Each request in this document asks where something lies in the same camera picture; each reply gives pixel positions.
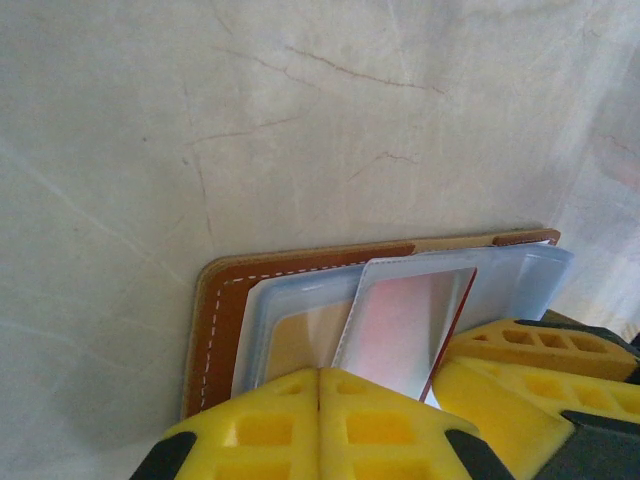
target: yellow foam block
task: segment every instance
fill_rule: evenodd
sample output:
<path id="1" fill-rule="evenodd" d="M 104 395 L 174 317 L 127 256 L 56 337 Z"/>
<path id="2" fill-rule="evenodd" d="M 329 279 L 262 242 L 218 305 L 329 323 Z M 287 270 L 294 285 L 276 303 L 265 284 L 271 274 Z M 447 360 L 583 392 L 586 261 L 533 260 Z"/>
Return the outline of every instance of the yellow foam block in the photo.
<path id="1" fill-rule="evenodd" d="M 449 356 L 433 388 L 518 479 L 533 478 L 573 432 L 564 410 L 640 423 L 636 385 L 535 367 Z"/>
<path id="2" fill-rule="evenodd" d="M 197 435 L 176 480 L 318 478 L 318 376 L 302 370 L 167 431 Z"/>
<path id="3" fill-rule="evenodd" d="M 446 354 L 623 381 L 637 367 L 624 348 L 587 332 L 500 320 L 453 337 Z"/>
<path id="4" fill-rule="evenodd" d="M 444 432 L 476 428 L 338 369 L 320 375 L 321 478 L 470 479 Z"/>

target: brown leather wallet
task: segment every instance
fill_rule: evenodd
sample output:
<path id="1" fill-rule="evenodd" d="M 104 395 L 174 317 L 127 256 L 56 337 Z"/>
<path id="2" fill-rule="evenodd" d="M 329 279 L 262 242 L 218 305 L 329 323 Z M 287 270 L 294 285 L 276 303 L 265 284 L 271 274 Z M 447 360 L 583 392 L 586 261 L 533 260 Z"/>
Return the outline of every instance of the brown leather wallet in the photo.
<path id="1" fill-rule="evenodd" d="M 214 260 L 197 281 L 184 383 L 182 418 L 228 400 L 249 290 L 266 278 L 366 263 L 420 252 L 549 241 L 553 229 L 476 236 L 418 238 L 362 245 L 242 255 Z"/>

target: marble surface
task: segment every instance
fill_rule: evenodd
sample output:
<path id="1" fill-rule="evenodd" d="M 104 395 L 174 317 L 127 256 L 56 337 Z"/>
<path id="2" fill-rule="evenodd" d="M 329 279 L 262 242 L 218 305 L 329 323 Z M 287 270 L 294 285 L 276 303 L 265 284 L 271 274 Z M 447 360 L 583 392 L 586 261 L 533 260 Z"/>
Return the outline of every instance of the marble surface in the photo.
<path id="1" fill-rule="evenodd" d="M 640 3 L 0 0 L 0 478 L 126 478 L 228 254 L 552 226 L 640 323 Z"/>

